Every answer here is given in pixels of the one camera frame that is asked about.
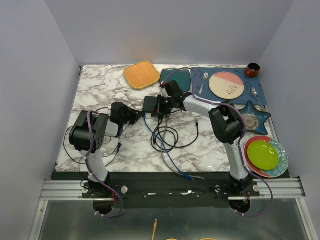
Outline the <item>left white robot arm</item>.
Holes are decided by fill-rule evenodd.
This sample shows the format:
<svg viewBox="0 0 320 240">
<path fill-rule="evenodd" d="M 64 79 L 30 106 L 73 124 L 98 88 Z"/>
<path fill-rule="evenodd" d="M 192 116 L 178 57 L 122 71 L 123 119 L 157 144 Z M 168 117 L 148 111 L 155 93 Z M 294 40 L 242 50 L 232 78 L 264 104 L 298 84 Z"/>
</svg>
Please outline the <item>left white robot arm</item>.
<svg viewBox="0 0 320 240">
<path fill-rule="evenodd" d="M 106 182 L 109 172 L 105 167 L 101 147 L 105 135 L 116 138 L 126 124 L 134 125 L 144 115 L 140 110 L 124 103 L 114 102 L 110 114 L 96 111 L 81 111 L 69 134 L 69 143 L 80 152 L 88 169 L 88 179 L 96 182 L 93 191 L 101 198 L 107 197 L 111 185 Z"/>
</svg>

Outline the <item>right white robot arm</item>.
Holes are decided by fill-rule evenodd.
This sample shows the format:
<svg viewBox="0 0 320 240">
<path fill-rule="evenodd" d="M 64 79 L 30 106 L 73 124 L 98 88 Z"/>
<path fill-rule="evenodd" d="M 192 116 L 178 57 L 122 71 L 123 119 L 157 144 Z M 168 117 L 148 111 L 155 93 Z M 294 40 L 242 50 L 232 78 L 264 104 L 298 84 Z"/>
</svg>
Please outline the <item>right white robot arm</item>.
<svg viewBox="0 0 320 240">
<path fill-rule="evenodd" d="M 230 191 L 241 196 L 248 190 L 250 171 L 245 164 L 241 140 L 246 124 L 241 113 L 231 101 L 212 102 L 194 92 L 183 92 L 175 80 L 164 85 L 164 95 L 146 96 L 143 111 L 153 117 L 169 115 L 173 109 L 192 112 L 207 117 L 217 140 L 223 143 L 230 166 Z"/>
</svg>

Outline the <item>black network switch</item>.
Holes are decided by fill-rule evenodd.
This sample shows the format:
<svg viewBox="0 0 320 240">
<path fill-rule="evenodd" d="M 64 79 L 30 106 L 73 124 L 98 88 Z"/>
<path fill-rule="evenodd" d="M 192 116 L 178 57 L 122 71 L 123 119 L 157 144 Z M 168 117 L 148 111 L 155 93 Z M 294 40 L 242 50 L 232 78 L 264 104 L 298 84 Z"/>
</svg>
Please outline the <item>black network switch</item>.
<svg viewBox="0 0 320 240">
<path fill-rule="evenodd" d="M 143 108 L 142 110 L 145 113 L 152 113 L 153 107 L 152 107 L 152 98 L 156 96 L 145 96 L 144 102 L 143 102 Z"/>
</svg>

